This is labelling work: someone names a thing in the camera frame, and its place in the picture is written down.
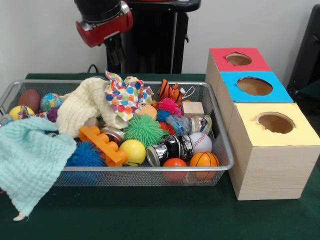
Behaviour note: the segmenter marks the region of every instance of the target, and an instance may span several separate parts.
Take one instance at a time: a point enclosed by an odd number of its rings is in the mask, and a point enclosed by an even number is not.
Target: blue box top
[[[221,72],[236,103],[293,103],[285,87],[271,71]]]

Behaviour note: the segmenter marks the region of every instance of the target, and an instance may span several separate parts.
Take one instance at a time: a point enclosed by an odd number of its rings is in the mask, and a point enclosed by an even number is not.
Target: orange toy block
[[[101,156],[109,167],[122,167],[123,163],[128,160],[128,154],[119,150],[114,141],[109,142],[106,134],[100,134],[100,129],[97,126],[83,126],[79,130],[79,138],[83,142],[89,141],[94,144],[102,152]]]

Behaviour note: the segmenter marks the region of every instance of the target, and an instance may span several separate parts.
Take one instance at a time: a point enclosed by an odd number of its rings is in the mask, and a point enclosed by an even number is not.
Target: metal basket
[[[21,80],[11,83],[0,98],[0,114],[7,114],[17,106],[19,97],[28,89],[36,89],[41,97],[48,93],[65,95],[74,91],[81,80]],[[155,95],[161,86],[159,81],[145,81]],[[178,82],[179,87],[188,90],[195,88],[194,94],[188,99],[193,102],[202,102],[204,113],[212,118],[212,132],[209,137],[213,143],[213,150],[219,159],[217,167],[151,167],[147,160],[139,167],[65,167],[55,186],[81,187],[81,186],[214,186],[224,171],[234,164],[234,157],[230,143],[222,122],[220,110],[215,94],[204,82]],[[196,173],[214,172],[211,180],[200,180]],[[184,176],[182,182],[172,182],[164,177]]]

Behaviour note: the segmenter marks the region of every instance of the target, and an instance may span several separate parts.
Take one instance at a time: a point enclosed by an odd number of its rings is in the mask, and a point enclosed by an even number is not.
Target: yellow ball
[[[124,141],[119,150],[123,150],[128,154],[128,160],[123,163],[125,166],[138,167],[146,159],[146,148],[138,140]]]
[[[32,109],[30,107],[27,106],[26,109],[28,110],[30,115],[35,115],[34,111],[32,111]],[[21,111],[21,106],[16,106],[16,107],[11,109],[9,114],[13,117],[13,120],[19,120],[18,119],[18,113],[20,111]]]

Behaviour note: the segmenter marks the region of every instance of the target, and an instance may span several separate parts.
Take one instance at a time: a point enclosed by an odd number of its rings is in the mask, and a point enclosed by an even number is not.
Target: green tablecloth
[[[86,74],[29,74],[83,79]],[[160,81],[164,75],[137,74]],[[203,74],[166,75],[203,81]],[[320,239],[320,172],[301,199],[237,201],[227,172],[215,187],[53,187],[26,222],[0,194],[0,239]]]

